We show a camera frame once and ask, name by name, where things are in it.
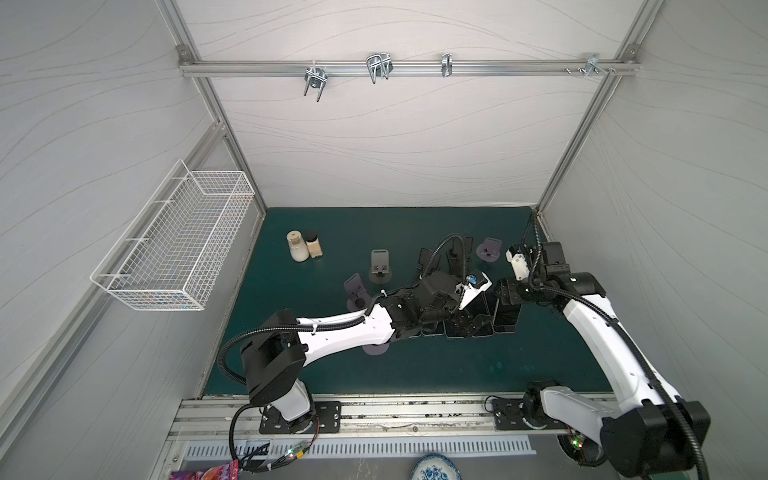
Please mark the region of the phone with white frame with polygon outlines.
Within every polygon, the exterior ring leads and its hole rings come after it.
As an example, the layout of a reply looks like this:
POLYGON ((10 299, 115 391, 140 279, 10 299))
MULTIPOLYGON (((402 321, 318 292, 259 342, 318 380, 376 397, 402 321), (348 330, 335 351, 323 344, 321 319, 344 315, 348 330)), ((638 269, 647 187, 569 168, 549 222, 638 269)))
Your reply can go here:
POLYGON ((514 334, 521 313, 522 306, 518 304, 505 304, 500 299, 496 300, 492 312, 492 330, 495 334, 514 334))

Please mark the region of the phone with dark frame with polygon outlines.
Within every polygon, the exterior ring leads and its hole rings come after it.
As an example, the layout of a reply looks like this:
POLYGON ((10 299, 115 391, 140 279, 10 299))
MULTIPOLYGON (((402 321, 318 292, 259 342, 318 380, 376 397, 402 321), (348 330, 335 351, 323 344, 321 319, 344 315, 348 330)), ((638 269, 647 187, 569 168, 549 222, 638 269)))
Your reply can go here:
POLYGON ((421 329, 423 336, 442 336, 445 334, 445 326, 443 322, 438 322, 431 325, 424 325, 421 329))

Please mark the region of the phone with cracked screen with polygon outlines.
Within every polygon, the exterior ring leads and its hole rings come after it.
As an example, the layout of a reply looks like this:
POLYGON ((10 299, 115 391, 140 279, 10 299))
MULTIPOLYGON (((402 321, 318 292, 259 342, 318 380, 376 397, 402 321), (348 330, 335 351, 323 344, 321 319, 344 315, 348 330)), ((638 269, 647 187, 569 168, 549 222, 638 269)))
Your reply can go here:
POLYGON ((485 315, 487 309, 482 299, 475 299, 464 308, 465 316, 469 320, 474 320, 478 315, 485 315))

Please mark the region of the phone with purple frame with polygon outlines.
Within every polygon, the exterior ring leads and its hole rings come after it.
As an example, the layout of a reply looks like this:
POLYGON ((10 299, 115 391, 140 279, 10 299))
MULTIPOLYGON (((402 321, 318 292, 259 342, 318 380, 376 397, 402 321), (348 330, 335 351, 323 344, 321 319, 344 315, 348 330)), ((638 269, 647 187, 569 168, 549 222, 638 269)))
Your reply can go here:
POLYGON ((480 298, 482 299, 482 304, 485 309, 485 314, 487 316, 490 316, 491 319, 494 319, 497 313, 495 297, 494 296, 488 297, 488 294, 486 292, 483 292, 480 298))

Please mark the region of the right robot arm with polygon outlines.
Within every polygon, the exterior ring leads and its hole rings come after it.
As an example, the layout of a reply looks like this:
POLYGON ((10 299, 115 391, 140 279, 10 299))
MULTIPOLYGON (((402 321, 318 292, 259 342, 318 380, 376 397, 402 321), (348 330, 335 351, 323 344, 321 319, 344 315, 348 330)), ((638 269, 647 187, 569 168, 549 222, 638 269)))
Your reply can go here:
POLYGON ((615 395, 610 408, 557 381, 530 384, 520 405, 534 429, 554 421, 570 429, 572 449, 598 448, 622 476, 710 471, 703 443, 711 417, 698 401, 684 399, 651 364, 623 327, 606 290, 594 275, 574 272, 560 243, 516 244, 505 254, 512 277, 496 293, 509 305, 548 303, 581 336, 615 395))

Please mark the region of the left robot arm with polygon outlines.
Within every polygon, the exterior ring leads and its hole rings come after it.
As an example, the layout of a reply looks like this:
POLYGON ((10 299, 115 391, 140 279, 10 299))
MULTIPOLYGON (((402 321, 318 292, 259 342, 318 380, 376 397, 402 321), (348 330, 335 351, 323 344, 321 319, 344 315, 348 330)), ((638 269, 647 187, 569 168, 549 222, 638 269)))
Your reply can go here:
POLYGON ((243 374, 231 377, 247 388, 249 403, 272 407, 295 422, 313 411, 299 379, 302 369, 324 357, 362 346, 408 340, 437 324, 471 337, 487 323, 471 312, 492 287, 483 272, 461 278, 438 271, 394 293, 376 295, 369 306, 323 318, 298 318, 289 309, 234 339, 241 345, 243 374))

